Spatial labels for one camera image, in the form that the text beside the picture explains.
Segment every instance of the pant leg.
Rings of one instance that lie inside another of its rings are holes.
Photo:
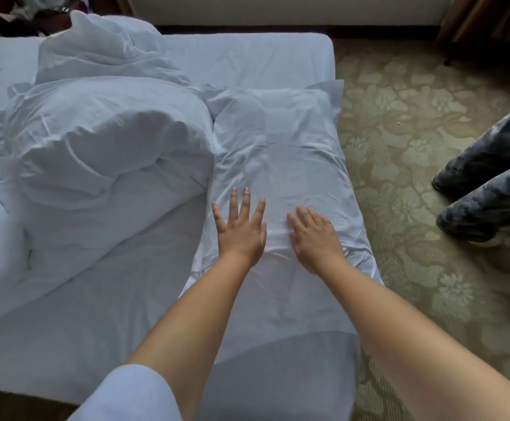
[[[510,169],[510,114],[492,126],[436,175],[434,186],[461,197]]]
[[[486,242],[510,225],[510,169],[442,211],[436,224],[446,233]]]

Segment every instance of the baseboard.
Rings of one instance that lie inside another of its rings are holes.
[[[345,25],[268,25],[268,26],[189,26],[158,25],[162,34],[227,34],[244,32],[317,32],[331,38],[369,38],[388,40],[434,40],[440,27],[410,26],[345,26]]]

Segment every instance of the white bed sheet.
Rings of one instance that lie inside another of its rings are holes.
[[[305,87],[335,78],[331,41],[318,34],[164,36],[167,56],[195,84]],[[6,86],[31,80],[38,39],[0,39]],[[143,339],[190,273],[204,197],[123,242],[94,267],[0,318],[0,390],[83,402]],[[348,419],[360,345],[314,333],[217,364],[198,419]]]

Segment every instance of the crumpled duvet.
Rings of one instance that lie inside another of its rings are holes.
[[[2,225],[21,225],[27,240],[0,257],[30,247],[28,267],[0,277],[0,315],[205,192],[212,173],[212,118],[160,56],[157,30],[71,19],[41,44],[35,82],[14,86],[0,112]]]

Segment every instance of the curtain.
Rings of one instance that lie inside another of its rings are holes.
[[[510,0],[453,0],[438,41],[462,50],[510,45]]]

